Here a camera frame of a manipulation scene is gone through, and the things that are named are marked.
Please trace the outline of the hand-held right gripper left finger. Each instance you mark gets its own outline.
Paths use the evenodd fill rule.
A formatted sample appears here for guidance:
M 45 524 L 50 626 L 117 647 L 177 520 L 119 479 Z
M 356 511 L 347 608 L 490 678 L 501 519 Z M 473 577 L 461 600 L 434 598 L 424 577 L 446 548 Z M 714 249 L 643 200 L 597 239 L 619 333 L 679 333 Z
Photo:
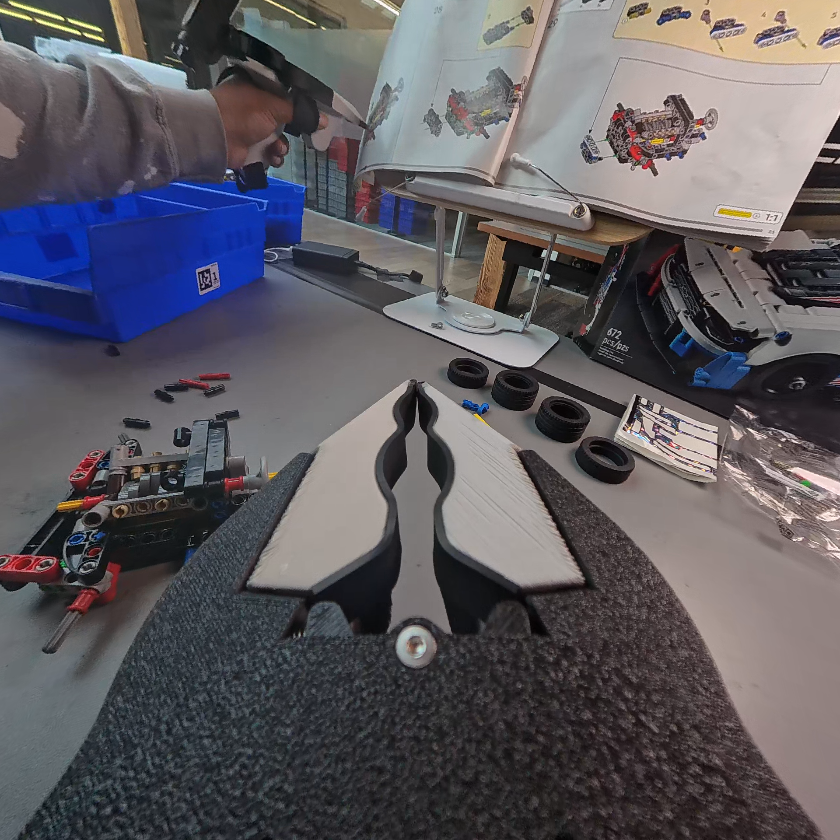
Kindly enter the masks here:
M 393 588 L 402 560 L 394 487 L 416 416 L 417 382 L 407 380 L 318 446 L 247 590 L 320 596 L 355 574 Z

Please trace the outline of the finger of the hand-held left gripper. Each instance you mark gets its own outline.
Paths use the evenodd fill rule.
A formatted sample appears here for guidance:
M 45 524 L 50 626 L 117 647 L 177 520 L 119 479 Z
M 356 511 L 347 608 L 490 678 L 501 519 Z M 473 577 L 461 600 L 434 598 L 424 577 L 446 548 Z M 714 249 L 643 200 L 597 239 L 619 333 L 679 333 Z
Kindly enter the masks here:
M 308 147 L 315 151 L 326 151 L 333 140 L 341 138 L 359 140 L 364 137 L 366 130 L 365 123 L 359 125 L 349 121 L 327 121 L 323 128 L 308 136 Z
M 293 108 L 289 129 L 317 129 L 323 114 L 366 128 L 363 117 L 350 102 L 287 59 L 282 62 L 282 84 L 289 90 Z

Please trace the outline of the toy car box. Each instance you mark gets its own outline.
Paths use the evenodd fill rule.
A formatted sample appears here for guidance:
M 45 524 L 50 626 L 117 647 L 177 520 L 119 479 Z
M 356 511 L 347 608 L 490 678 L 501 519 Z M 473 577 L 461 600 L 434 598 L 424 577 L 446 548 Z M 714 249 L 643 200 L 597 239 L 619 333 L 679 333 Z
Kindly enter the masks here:
M 611 247 L 574 343 L 593 361 L 720 416 L 736 402 L 838 408 L 838 238 L 770 249 L 654 232 Z

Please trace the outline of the toy brick engine chassis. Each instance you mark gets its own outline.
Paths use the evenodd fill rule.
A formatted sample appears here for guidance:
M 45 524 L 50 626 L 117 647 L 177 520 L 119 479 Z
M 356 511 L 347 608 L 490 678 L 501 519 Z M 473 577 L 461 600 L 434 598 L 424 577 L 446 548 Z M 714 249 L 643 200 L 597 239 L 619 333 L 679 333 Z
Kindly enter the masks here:
M 178 427 L 173 445 L 170 454 L 145 454 L 139 439 L 121 434 L 109 450 L 91 450 L 22 549 L 2 552 L 4 590 L 35 585 L 66 599 L 44 654 L 59 650 L 92 607 L 114 600 L 121 573 L 185 564 L 276 475 L 266 458 L 251 472 L 232 455 L 228 422 L 214 417 Z

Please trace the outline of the wooden side table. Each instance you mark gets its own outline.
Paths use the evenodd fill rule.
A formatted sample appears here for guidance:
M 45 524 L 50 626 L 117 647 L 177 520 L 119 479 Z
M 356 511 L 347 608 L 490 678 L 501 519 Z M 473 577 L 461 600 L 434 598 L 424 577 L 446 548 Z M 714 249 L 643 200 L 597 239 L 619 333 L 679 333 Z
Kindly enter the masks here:
M 551 239 L 553 257 L 546 284 L 587 295 L 608 257 L 649 234 L 647 227 L 605 216 L 584 232 L 566 230 L 550 234 L 498 220 L 480 222 L 478 229 L 488 234 L 488 241 L 474 303 L 498 312 L 508 309 L 520 274 L 529 271 L 534 276 L 539 274 Z

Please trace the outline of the sticker sheet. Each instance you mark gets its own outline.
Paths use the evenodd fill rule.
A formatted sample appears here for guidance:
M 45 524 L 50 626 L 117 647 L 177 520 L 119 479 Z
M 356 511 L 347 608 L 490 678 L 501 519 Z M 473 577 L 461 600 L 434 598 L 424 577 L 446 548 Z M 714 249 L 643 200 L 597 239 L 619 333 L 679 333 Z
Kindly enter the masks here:
M 718 427 L 644 396 L 631 398 L 613 441 L 687 480 L 718 480 Z

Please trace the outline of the person's left hand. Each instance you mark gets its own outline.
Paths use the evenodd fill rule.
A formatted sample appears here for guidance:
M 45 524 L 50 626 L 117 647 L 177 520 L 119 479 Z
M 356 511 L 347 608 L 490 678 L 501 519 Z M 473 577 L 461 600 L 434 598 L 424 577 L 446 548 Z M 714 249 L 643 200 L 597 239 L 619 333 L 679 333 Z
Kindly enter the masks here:
M 281 129 L 293 119 L 292 100 L 255 87 L 242 77 L 229 77 L 210 93 L 224 129 L 228 169 L 246 165 L 256 146 L 262 148 L 264 165 L 284 165 L 290 146 Z

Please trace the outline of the person's left forearm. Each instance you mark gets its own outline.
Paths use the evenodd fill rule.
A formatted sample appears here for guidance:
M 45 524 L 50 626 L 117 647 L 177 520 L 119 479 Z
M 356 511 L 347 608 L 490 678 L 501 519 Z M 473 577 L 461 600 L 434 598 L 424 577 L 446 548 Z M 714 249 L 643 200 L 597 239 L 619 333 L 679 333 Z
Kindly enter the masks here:
M 1 206 L 79 203 L 228 167 L 208 91 L 160 87 L 119 60 L 1 50 Z

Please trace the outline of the wooden pillar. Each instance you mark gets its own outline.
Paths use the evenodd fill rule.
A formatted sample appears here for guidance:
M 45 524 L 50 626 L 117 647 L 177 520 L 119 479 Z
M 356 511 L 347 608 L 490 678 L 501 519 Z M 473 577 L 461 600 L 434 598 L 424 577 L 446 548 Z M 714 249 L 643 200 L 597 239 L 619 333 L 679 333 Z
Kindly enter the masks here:
M 137 2 L 111 0 L 108 3 L 122 53 L 139 60 L 147 60 L 148 50 Z

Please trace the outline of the blue plastic bin white tag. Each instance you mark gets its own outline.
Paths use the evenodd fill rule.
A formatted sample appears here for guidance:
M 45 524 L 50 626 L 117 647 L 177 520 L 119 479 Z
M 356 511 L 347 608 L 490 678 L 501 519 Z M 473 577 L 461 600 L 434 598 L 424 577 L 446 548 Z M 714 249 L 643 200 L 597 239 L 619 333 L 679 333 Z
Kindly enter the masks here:
M 131 340 L 262 277 L 266 207 L 174 183 L 4 210 L 2 319 Z

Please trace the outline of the instruction booklet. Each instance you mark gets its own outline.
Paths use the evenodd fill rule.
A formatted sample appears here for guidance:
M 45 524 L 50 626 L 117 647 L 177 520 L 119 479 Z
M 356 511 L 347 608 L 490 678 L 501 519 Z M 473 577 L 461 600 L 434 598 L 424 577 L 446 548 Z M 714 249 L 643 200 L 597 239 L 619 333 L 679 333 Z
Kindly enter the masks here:
M 784 225 L 838 118 L 838 2 L 405 2 L 357 176 L 588 230 Z

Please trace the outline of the white book stand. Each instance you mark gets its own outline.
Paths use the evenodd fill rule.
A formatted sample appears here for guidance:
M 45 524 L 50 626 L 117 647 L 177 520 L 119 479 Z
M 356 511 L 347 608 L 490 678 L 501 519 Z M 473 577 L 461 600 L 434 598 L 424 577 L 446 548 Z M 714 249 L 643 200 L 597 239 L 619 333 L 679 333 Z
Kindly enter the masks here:
M 549 197 L 535 192 L 511 192 L 497 186 L 468 183 L 453 177 L 432 177 L 407 172 L 405 185 L 413 197 L 434 205 L 435 220 L 435 289 L 422 295 L 390 304 L 384 315 L 428 335 L 478 354 L 507 368 L 525 369 L 534 366 L 558 342 L 559 336 L 550 330 L 532 325 L 545 277 L 551 263 L 551 253 L 558 235 L 570 232 L 574 238 L 593 238 L 605 235 L 609 246 L 618 244 L 612 224 L 629 229 L 626 244 L 633 243 L 650 232 L 650 227 L 630 222 L 610 214 L 597 214 L 583 198 L 562 186 L 559 181 L 518 152 L 510 154 L 512 167 L 540 175 L 558 187 L 561 197 Z M 546 229 L 549 243 L 544 252 L 538 284 L 530 309 L 520 319 L 483 304 L 450 297 L 445 289 L 445 217 L 446 211 L 464 206 L 483 211 L 492 218 L 516 223 L 533 223 Z

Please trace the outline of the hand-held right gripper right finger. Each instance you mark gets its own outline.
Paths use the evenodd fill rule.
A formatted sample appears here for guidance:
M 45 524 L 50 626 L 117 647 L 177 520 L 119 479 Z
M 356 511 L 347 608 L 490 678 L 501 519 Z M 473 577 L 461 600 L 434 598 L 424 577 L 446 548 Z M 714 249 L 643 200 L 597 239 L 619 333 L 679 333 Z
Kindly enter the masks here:
M 516 595 L 582 587 L 584 573 L 520 447 L 425 382 L 418 419 L 438 487 L 434 534 L 444 556 Z

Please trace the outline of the black power adapter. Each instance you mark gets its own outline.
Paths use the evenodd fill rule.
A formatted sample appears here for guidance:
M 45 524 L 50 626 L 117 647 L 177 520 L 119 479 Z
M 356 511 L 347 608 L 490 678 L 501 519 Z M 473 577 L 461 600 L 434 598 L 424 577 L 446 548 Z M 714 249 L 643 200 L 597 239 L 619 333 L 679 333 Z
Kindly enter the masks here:
M 343 246 L 302 241 L 292 246 L 290 252 L 295 266 L 335 275 L 351 275 L 360 265 L 360 252 Z

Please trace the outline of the clear plastic bags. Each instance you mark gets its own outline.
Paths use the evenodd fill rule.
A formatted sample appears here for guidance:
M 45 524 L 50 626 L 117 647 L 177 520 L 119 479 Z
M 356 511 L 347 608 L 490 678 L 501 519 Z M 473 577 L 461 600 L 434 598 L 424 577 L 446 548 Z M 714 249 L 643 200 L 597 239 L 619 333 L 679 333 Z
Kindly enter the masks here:
M 785 417 L 738 404 L 729 417 L 718 477 L 780 535 L 839 565 L 837 437 L 796 433 Z

